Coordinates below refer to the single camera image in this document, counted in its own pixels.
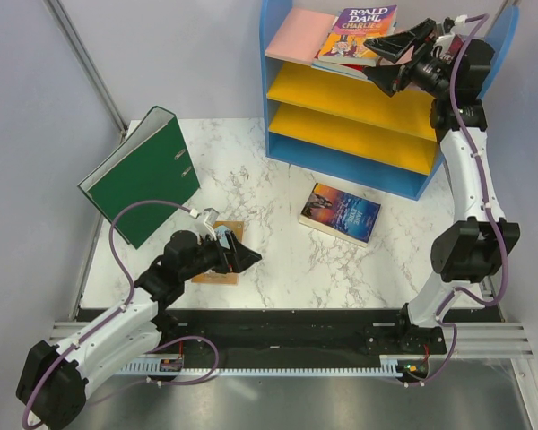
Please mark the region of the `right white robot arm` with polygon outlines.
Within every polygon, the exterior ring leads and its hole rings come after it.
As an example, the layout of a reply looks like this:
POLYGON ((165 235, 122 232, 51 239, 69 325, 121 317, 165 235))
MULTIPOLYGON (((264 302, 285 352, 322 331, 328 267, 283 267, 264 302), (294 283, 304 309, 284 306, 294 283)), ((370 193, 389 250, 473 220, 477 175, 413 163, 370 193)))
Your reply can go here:
POLYGON ((508 256, 520 237, 520 227, 507 220, 492 183, 481 98, 501 57, 475 34, 462 38, 453 32, 467 22, 480 28, 486 19, 427 19, 407 31, 364 43, 386 60, 363 72, 387 96, 413 85, 433 98, 430 125, 454 200, 454 222, 431 247, 432 273, 417 297, 404 306, 405 322, 392 332, 395 346, 406 353, 424 343, 422 328, 443 323, 460 295, 483 306, 503 298, 508 256))

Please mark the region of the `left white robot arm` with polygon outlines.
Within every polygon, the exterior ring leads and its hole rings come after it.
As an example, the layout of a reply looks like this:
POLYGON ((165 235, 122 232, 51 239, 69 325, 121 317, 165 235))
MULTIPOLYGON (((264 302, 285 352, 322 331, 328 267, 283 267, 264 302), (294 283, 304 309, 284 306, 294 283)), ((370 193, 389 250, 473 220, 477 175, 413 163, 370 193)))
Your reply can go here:
POLYGON ((146 352, 174 349, 179 332, 169 325, 167 309, 188 280, 208 271, 241 273, 261 259, 230 230, 205 238, 175 232, 125 298, 73 335, 30 349, 15 392, 25 406, 23 428, 34 428, 31 416, 50 429, 65 428, 123 366, 146 352))

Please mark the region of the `13-Storey Treehouse book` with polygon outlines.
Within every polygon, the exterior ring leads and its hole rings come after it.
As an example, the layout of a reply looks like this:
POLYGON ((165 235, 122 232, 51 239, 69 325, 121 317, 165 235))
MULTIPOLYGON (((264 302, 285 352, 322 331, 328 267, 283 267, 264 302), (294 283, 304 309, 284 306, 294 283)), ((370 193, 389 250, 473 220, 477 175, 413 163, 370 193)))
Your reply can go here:
POLYGON ((355 73, 374 66, 377 55, 365 47, 367 39, 381 35, 382 25, 370 21, 371 15, 350 15, 345 9, 335 19, 322 47, 316 52, 313 66, 342 73, 355 73))

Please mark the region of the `dogs bark book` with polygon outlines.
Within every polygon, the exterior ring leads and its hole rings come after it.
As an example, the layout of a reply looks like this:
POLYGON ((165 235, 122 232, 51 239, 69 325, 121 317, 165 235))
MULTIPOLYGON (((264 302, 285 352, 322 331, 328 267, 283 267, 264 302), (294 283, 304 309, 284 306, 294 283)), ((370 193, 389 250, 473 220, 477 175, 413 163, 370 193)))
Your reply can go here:
POLYGON ((363 69, 362 65, 327 63, 327 62, 322 62, 320 60, 315 59, 311 67, 319 71, 325 71, 328 73, 336 73, 342 76, 348 76, 348 77, 351 77, 352 79, 357 79, 364 82, 369 81, 367 76, 362 72, 362 69, 363 69))

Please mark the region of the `Roald Dahl Charlie book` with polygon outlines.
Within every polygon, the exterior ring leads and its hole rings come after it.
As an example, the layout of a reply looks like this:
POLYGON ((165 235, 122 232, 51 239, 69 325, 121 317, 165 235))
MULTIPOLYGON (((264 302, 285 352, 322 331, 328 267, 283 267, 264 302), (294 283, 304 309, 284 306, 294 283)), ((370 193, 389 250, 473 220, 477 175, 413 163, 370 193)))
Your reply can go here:
POLYGON ((396 5, 343 9, 318 51, 317 59, 340 65, 374 66, 378 55, 368 49, 365 42, 391 35, 396 15, 396 5))

